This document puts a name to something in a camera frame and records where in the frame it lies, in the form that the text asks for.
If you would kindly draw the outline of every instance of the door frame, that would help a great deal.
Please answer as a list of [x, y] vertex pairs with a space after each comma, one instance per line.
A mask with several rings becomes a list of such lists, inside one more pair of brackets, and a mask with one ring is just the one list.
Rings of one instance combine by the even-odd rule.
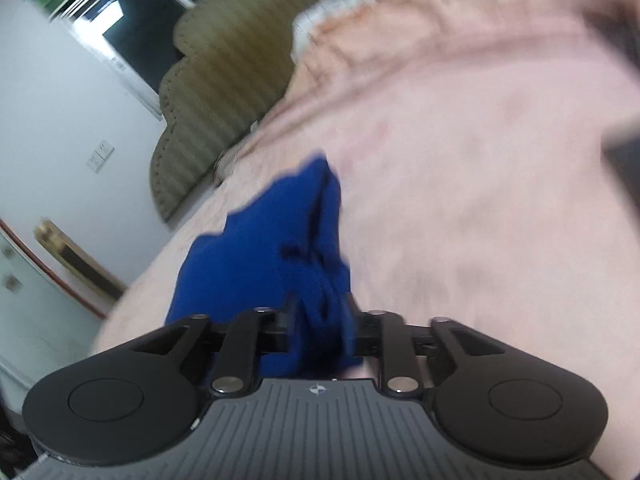
[[82, 298], [76, 291], [74, 291], [68, 283], [64, 282], [53, 270], [49, 269], [49, 267], [44, 264], [44, 262], [37, 257], [33, 251], [28, 248], [20, 238], [11, 230], [11, 228], [0, 218], [0, 230], [4, 232], [4, 234], [9, 238], [9, 240], [14, 243], [20, 252], [24, 254], [24, 256], [31, 261], [31, 263], [36, 266], [44, 275], [46, 275], [55, 285], [57, 285], [63, 292], [65, 292], [68, 296], [71, 296], [74, 300], [80, 303], [85, 309], [94, 314], [98, 319], [104, 319], [105, 315], [100, 312], [95, 306], [93, 306], [89, 301]]

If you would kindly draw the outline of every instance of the logo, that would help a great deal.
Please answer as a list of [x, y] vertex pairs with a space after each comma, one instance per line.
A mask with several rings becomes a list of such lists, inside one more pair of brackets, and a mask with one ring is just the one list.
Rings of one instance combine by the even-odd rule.
[[325, 392], [328, 392], [329, 389], [322, 386], [322, 384], [314, 384], [311, 388], [309, 388], [309, 391], [312, 394], [316, 394], [316, 397], [319, 397]]

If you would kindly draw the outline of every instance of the olive green headboard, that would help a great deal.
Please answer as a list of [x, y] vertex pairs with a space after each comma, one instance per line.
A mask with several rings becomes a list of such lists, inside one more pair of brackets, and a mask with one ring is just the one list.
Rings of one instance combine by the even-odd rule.
[[177, 23], [174, 43], [185, 57], [160, 85], [167, 127], [150, 176], [165, 221], [284, 95], [292, 22], [316, 1], [199, 0]]

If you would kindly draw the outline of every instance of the black circular pad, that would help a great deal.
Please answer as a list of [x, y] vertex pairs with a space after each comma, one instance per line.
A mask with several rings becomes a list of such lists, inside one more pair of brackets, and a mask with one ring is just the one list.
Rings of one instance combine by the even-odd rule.
[[22, 409], [38, 446], [84, 465], [149, 457], [185, 435], [197, 413], [196, 389], [178, 365], [117, 349], [47, 376]]
[[518, 466], [588, 457], [607, 423], [590, 382], [515, 349], [465, 360], [439, 386], [433, 408], [454, 441]]
[[543, 420], [554, 416], [562, 397], [551, 386], [530, 379], [514, 379], [489, 390], [489, 402], [501, 415], [515, 420]]
[[111, 422], [135, 412], [145, 399], [142, 390], [121, 379], [96, 379], [78, 386], [69, 407], [85, 420]]

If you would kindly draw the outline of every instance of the light switch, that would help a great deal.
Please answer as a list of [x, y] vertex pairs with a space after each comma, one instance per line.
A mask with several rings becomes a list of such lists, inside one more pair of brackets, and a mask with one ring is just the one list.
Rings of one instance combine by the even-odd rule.
[[93, 152], [86, 164], [94, 173], [98, 173], [104, 164], [104, 159], [98, 154], [98, 152]]
[[113, 153], [114, 147], [111, 146], [106, 140], [103, 140], [100, 145], [95, 149], [95, 152], [100, 155], [104, 160], [109, 158], [109, 155]]

